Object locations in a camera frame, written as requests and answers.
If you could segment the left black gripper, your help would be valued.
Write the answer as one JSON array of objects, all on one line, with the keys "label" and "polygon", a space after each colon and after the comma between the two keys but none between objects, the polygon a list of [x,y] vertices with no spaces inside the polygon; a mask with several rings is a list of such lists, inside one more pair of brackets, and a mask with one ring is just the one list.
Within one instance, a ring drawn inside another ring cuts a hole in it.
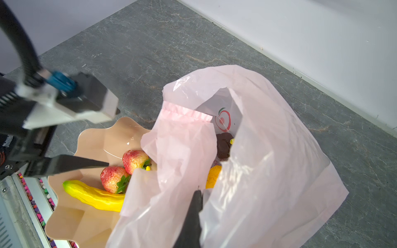
[{"label": "left black gripper", "polygon": [[45,177],[80,169],[107,167],[108,162],[71,155],[45,157],[56,127],[23,128],[36,103],[19,97],[15,82],[1,77],[1,180],[27,165],[24,177]]}]

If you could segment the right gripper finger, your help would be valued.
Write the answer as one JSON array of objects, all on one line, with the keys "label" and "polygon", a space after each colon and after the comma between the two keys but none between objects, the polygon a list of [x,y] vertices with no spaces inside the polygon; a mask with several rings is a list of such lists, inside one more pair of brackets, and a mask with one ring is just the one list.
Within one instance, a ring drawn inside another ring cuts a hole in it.
[{"label": "right gripper finger", "polygon": [[200,248],[201,225],[199,213],[203,209],[202,191],[193,193],[182,230],[173,248]]}]

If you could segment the long yellow banana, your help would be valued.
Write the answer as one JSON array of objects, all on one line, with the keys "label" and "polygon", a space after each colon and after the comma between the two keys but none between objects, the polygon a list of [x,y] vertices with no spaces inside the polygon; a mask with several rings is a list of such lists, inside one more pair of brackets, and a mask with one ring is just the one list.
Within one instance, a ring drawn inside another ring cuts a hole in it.
[{"label": "long yellow banana", "polygon": [[64,181],[62,185],[67,194],[84,204],[98,210],[121,212],[125,200],[124,194],[99,190],[78,180]]}]

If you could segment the red strawberry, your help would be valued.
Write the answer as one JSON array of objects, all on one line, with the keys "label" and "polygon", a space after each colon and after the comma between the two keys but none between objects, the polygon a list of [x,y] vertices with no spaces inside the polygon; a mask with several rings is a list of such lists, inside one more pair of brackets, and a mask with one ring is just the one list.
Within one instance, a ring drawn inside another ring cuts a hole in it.
[{"label": "red strawberry", "polygon": [[105,167],[100,179],[104,189],[113,194],[124,194],[128,188],[131,175],[123,167],[108,166]]},{"label": "red strawberry", "polygon": [[122,160],[126,172],[130,175],[136,169],[150,171],[152,167],[151,158],[142,150],[128,150],[124,153]]}]

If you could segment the dark purple plum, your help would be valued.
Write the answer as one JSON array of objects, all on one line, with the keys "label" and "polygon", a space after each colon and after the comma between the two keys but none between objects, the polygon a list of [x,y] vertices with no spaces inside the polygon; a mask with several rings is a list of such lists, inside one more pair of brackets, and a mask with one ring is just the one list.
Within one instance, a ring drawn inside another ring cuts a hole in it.
[{"label": "dark purple plum", "polygon": [[224,132],[216,135],[217,157],[219,160],[227,160],[230,156],[231,143],[234,138],[230,133]]}]

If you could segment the pink plastic bag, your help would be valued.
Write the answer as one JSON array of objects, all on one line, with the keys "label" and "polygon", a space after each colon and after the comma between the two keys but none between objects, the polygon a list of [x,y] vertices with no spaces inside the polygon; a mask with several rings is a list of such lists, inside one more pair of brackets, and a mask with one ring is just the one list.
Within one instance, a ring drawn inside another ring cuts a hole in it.
[{"label": "pink plastic bag", "polygon": [[[220,133],[234,138],[217,157]],[[142,149],[157,170],[135,172],[108,248],[171,248],[196,190],[202,248],[298,248],[348,190],[318,142],[262,75],[236,65],[191,72],[163,88]],[[221,165],[213,189],[209,170]]]}]

